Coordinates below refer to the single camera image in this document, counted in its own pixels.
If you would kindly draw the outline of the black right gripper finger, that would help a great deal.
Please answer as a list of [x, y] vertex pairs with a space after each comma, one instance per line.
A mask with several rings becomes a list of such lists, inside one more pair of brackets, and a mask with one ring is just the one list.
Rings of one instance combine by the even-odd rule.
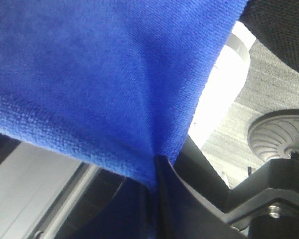
[[195, 198], [165, 156], [156, 156], [154, 163], [159, 192], [159, 239], [244, 238]]

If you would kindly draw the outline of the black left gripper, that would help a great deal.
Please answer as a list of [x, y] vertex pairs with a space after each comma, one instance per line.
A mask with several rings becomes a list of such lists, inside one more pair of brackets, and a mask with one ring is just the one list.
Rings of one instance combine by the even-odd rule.
[[272, 159], [230, 190], [188, 136], [175, 171], [249, 239], [299, 239], [299, 162]]

